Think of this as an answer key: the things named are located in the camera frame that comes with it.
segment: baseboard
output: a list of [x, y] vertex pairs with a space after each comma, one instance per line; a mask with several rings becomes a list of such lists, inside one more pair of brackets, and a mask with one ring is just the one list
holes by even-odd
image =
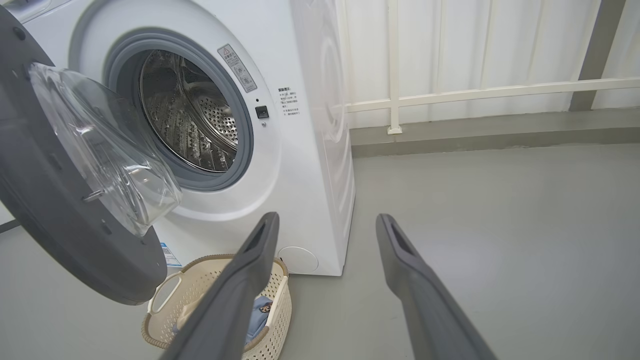
[[640, 109], [505, 115], [351, 130], [353, 157], [429, 152], [640, 143]]

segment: gray pillar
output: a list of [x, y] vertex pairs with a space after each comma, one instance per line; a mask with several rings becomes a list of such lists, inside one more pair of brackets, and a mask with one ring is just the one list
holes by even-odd
[[[625, 0], [602, 0], [578, 80], [602, 79]], [[569, 111], [591, 110], [596, 90], [574, 92]]]

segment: sticker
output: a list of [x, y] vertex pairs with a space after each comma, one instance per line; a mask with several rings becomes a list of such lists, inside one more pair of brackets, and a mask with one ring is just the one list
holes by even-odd
[[298, 93], [291, 91], [290, 87], [278, 88], [278, 93], [280, 94], [282, 115], [285, 117], [300, 115], [300, 110], [298, 108]]
[[181, 268], [182, 265], [180, 264], [180, 261], [178, 261], [178, 259], [175, 258], [175, 255], [173, 255], [173, 253], [171, 252], [171, 250], [169, 250], [166, 244], [160, 243], [160, 246], [162, 246], [162, 251], [164, 252], [164, 260], [166, 261], [166, 266], [174, 266], [174, 267]]
[[256, 84], [253, 82], [251, 74], [249, 74], [236, 52], [233, 50], [233, 48], [231, 48], [231, 45], [227, 44], [219, 48], [218, 54], [220, 54], [220, 56], [225, 59], [227, 65], [229, 65], [231, 70], [233, 70], [234, 74], [238, 78], [238, 81], [240, 81], [240, 84], [242, 84], [244, 92], [252, 92], [258, 88], [258, 86], [256, 86]]

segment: concrete floor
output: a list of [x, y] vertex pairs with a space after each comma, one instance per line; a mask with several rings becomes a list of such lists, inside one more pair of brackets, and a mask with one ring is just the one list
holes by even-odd
[[344, 275], [294, 275], [281, 360], [411, 359], [378, 213], [400, 223], [500, 359], [640, 357], [640, 145], [355, 161]]

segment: white washing machine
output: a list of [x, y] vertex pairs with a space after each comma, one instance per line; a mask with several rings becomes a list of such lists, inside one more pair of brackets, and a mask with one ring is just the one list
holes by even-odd
[[12, 6], [53, 64], [135, 105], [182, 188], [154, 224], [176, 262], [235, 252], [277, 211], [292, 273], [342, 274], [355, 187], [332, 0]]

